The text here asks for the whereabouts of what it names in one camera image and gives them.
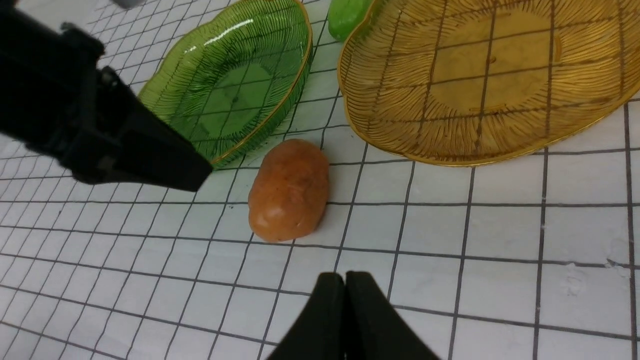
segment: green object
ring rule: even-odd
[[[343,42],[364,19],[371,0],[332,0],[329,5],[329,34]]]
[[[311,43],[298,0],[240,0],[184,35],[139,98],[222,167],[286,118],[308,76]]]

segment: white surface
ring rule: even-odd
[[[55,8],[53,23],[76,9],[64,1],[33,9]],[[181,34],[226,4],[155,0],[123,12],[101,0],[86,28],[107,44],[100,64],[138,91]],[[476,170],[413,164],[348,127],[328,5],[306,4],[320,46],[293,121],[195,196],[86,186],[8,144],[0,354],[264,359],[318,273],[365,270],[444,359],[637,359],[640,102],[548,156]],[[313,235],[264,244],[248,227],[246,196],[264,153],[296,137],[331,161],[330,204]]]

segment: gold plate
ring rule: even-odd
[[[373,146],[449,166],[509,159],[640,89],[640,1],[374,0],[338,78]]]

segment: sweet potato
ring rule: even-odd
[[[312,233],[329,198],[329,162],[315,145],[288,140],[262,161],[249,193],[249,225],[269,242]]]

